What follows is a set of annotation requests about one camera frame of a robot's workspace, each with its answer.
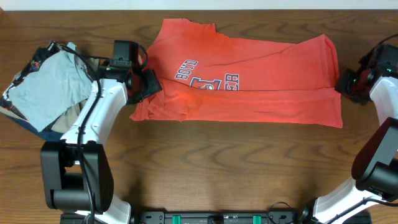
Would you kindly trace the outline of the red printed t-shirt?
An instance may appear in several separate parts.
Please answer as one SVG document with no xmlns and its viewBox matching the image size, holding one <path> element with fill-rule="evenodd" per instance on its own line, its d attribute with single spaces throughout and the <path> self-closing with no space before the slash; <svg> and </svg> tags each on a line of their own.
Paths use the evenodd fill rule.
<svg viewBox="0 0 398 224">
<path fill-rule="evenodd" d="M 162 90 L 139 103 L 134 121 L 233 121 L 341 128 L 333 42 L 232 38 L 214 24 L 165 19 L 148 48 Z"/>
</svg>

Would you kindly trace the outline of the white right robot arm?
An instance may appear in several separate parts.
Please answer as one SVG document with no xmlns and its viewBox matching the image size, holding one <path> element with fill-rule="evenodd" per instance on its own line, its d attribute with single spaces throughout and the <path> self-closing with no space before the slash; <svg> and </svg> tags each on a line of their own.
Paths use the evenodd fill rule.
<svg viewBox="0 0 398 224">
<path fill-rule="evenodd" d="M 373 205 L 397 206 L 397 73 L 381 75 L 369 95 L 380 127 L 356 156 L 351 177 L 315 199 L 299 223 L 344 223 Z"/>
</svg>

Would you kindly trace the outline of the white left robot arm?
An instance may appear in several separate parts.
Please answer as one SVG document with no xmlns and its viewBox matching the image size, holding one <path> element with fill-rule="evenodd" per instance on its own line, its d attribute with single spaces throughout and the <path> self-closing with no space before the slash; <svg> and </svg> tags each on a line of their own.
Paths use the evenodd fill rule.
<svg viewBox="0 0 398 224">
<path fill-rule="evenodd" d="M 120 110 L 162 88 L 150 69 L 101 67 L 95 78 L 72 127 L 40 150 L 45 201 L 72 223 L 134 223 L 131 205 L 114 194 L 105 145 Z"/>
</svg>

